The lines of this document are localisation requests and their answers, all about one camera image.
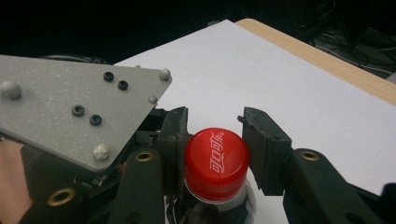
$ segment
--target human hand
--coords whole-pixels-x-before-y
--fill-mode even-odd
[[[0,222],[16,224],[33,202],[29,197],[21,159],[23,144],[0,141]]]

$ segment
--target wooden table edge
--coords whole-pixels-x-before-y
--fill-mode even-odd
[[[270,41],[284,50],[312,63],[314,66],[341,78],[349,84],[396,105],[396,85],[316,49],[289,35],[279,32],[259,21],[243,19],[236,22],[240,27]]]

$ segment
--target table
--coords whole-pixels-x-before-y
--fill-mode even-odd
[[[328,73],[343,79],[372,95],[396,105],[396,85],[377,76],[373,76],[358,67],[338,60],[337,58],[301,41],[285,35],[259,21],[244,19],[238,21],[237,25],[258,35],[288,52],[312,63],[313,65],[327,71]]]
[[[375,194],[396,182],[396,88],[254,20],[222,21],[117,63],[168,68],[158,107],[189,109],[189,133],[242,132],[244,106],[263,110],[293,148],[325,155],[349,182]],[[247,179],[254,187],[249,172]],[[282,197],[254,189],[258,223],[288,223]]]

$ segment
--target coca-cola logo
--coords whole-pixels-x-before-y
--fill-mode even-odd
[[[212,136],[210,137],[210,147],[212,149],[210,169],[218,174],[224,173],[223,135],[224,133],[212,133]]]

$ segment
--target brass insert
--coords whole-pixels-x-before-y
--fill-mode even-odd
[[[319,156],[315,152],[304,151],[304,152],[301,152],[300,155],[301,155],[301,157],[303,157],[304,159],[306,159],[308,161],[317,161],[317,160],[319,160]]]
[[[75,195],[76,191],[72,188],[58,189],[49,196],[47,204],[52,207],[59,206],[70,202]]]
[[[136,155],[136,160],[137,161],[149,161],[154,157],[154,155],[152,154],[152,152],[140,152],[139,154]]]

